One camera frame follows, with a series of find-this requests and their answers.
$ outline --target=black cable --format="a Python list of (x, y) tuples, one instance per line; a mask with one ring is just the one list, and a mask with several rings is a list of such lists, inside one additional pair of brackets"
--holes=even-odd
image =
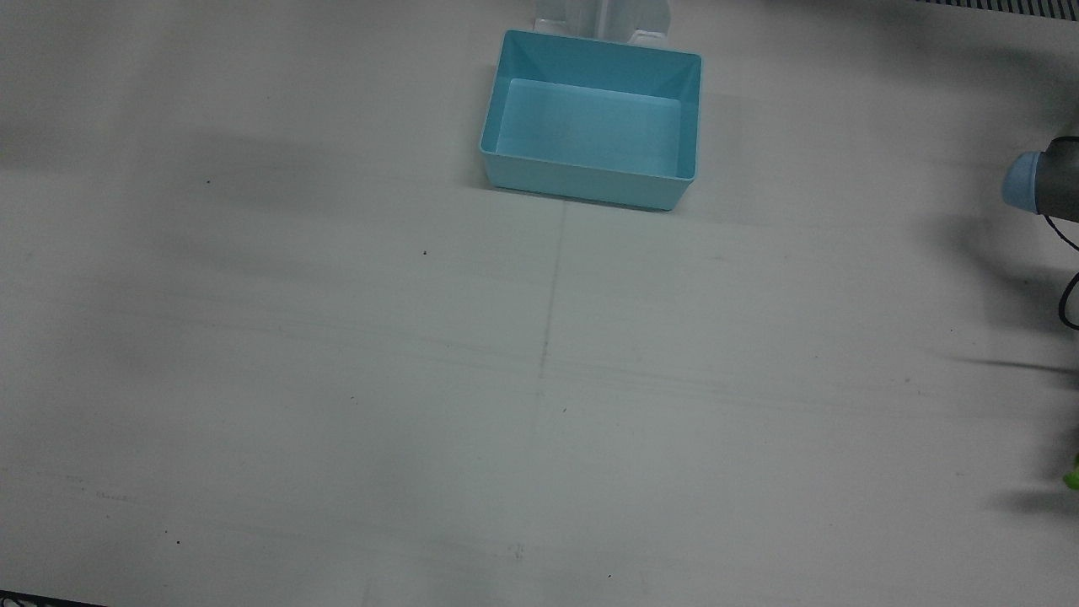
[[(1053, 222), (1052, 217), (1049, 215), (1044, 215), (1043, 217), (1046, 218), (1046, 222), (1049, 223), (1049, 226), (1056, 232), (1056, 235), (1061, 236), (1061, 239), (1068, 243), (1068, 246), (1071, 248), (1079, 250), (1079, 244), (1071, 242), (1068, 236), (1064, 235), (1064, 232), (1062, 232), (1061, 229), (1056, 226), (1056, 223)], [(1061, 319), (1061, 322), (1064, 323), (1064, 327), (1074, 331), (1079, 331), (1079, 325), (1068, 320), (1068, 298), (1071, 296), (1071, 291), (1075, 289), (1077, 284), (1079, 284), (1079, 272), (1076, 272), (1076, 275), (1071, 276), (1071, 279), (1068, 281), (1068, 286), (1064, 287), (1064, 292), (1061, 293), (1061, 301), (1056, 305), (1056, 316)]]

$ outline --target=metal grate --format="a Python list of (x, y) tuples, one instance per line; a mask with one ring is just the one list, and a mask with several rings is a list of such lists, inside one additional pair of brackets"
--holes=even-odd
[(47, 596), (37, 596), (33, 594), (23, 594), (10, 590), (0, 589), (0, 607), (101, 607), (100, 605), (90, 605), (88, 603), (76, 603), (74, 601), (63, 601), (59, 598), (49, 598)]
[(915, 2), (1035, 15), (1069, 22), (1079, 20), (1076, 18), (1076, 13), (1079, 13), (1079, 0), (915, 0)]

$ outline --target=blue plastic bin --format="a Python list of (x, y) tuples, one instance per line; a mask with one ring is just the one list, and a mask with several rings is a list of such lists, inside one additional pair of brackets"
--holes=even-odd
[(700, 56), (510, 30), (480, 151), (501, 188), (670, 210), (697, 173)]

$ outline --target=green object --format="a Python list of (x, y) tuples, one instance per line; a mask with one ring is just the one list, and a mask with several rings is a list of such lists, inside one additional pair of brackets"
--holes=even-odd
[(1069, 489), (1079, 492), (1079, 455), (1076, 456), (1075, 470), (1064, 475), (1064, 484), (1067, 485)]

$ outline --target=light blue cap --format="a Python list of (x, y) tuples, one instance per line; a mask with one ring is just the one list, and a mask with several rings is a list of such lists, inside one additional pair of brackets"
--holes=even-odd
[(1005, 202), (1015, 208), (1030, 212), (1038, 211), (1034, 181), (1038, 174), (1038, 158), (1040, 157), (1041, 152), (1023, 152), (1015, 158), (1015, 162), (1008, 168), (1003, 185), (1000, 187), (1000, 195), (1003, 196)]

